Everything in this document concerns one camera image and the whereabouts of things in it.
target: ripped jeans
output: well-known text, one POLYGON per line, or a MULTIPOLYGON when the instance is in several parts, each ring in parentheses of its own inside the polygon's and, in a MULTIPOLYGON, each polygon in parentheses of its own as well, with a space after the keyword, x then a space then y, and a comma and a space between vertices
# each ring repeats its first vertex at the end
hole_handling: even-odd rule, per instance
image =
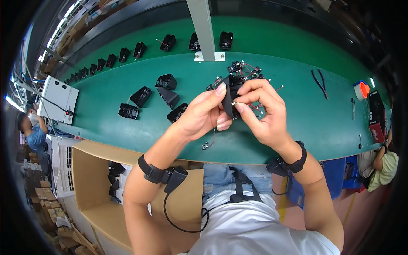
MULTIPOLYGON (((203 203, 215 194, 224 190, 235 190, 235 178, 232 173, 235 167, 245 174, 253 183, 259 194, 272 195, 272 174, 267 171, 266 165, 227 165, 205 163, 203 183, 203 203)), ((252 186, 243 184, 244 191, 252 191, 252 186)))

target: white shirt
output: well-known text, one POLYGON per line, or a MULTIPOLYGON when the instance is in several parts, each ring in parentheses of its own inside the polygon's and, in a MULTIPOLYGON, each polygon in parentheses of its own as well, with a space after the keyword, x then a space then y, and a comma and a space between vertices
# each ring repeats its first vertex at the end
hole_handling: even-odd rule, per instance
POLYGON ((222 191, 203 204, 203 208, 213 208, 210 220, 189 255, 340 255, 339 249, 319 232, 282 225, 271 196, 260 194, 265 203, 251 200, 223 204, 232 194, 235 191, 222 191))

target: blue shirt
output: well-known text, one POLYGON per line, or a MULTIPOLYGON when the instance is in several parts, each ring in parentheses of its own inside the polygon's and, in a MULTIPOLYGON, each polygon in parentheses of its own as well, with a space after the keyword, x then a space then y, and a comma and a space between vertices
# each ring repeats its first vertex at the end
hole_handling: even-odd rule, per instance
POLYGON ((44 153, 44 144, 46 134, 40 128, 40 125, 35 125, 32 128, 33 132, 27 136, 27 144, 37 154, 44 153))

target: light green shirt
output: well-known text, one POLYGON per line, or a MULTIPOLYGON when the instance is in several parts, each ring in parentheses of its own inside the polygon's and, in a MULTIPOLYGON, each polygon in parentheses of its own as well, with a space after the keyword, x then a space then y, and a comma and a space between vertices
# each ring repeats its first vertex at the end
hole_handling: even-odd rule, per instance
POLYGON ((371 192, 378 188, 380 185, 386 185, 392 181, 396 172, 398 165, 398 155, 392 151, 384 154, 383 158, 383 169, 382 171, 375 170, 374 177, 371 178, 370 184, 368 186, 368 191, 371 192))

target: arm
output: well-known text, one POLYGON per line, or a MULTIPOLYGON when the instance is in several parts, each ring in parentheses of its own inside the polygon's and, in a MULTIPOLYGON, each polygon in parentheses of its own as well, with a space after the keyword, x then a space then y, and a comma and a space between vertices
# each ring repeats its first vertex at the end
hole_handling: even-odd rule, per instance
MULTIPOLYGON (((385 146, 388 147, 388 145, 390 145, 391 141, 392 141, 392 132, 391 129, 388 131, 388 136, 387 136, 388 142, 385 142, 385 146)), ((373 167, 374 169, 378 170, 378 171, 382 171, 382 157, 385 154, 385 146, 383 145, 381 147, 381 149, 379 150, 379 152, 377 153, 377 156, 375 156, 375 159, 373 161, 373 167)))
MULTIPOLYGON (((266 80, 250 80, 238 91, 236 108, 255 137, 271 147, 288 163, 302 156, 302 149, 286 131, 285 102, 266 80), (265 117, 258 120, 247 103, 259 101, 265 108, 265 117)), ((343 226, 336 215, 323 170, 308 152, 303 169, 293 174, 305 192, 305 225, 317 231, 339 248, 344 244, 343 226)))
MULTIPOLYGON (((224 85, 196 97, 180 119, 145 153, 146 162, 166 169, 189 141, 199 139, 215 126, 219 131, 228 129, 232 120, 218 108, 225 92, 224 85)), ((138 164, 134 165, 126 180, 123 207, 134 254, 171 254, 169 244, 147 210, 147 204, 156 196, 159 187, 160 184, 144 178, 138 164)))
POLYGON ((40 124, 40 128, 44 131, 44 133, 48 134, 48 128, 47 128, 47 125, 45 124, 44 119, 41 116, 37 115, 37 105, 34 104, 33 107, 34 109, 31 109, 30 112, 34 113, 37 116, 38 123, 40 124))

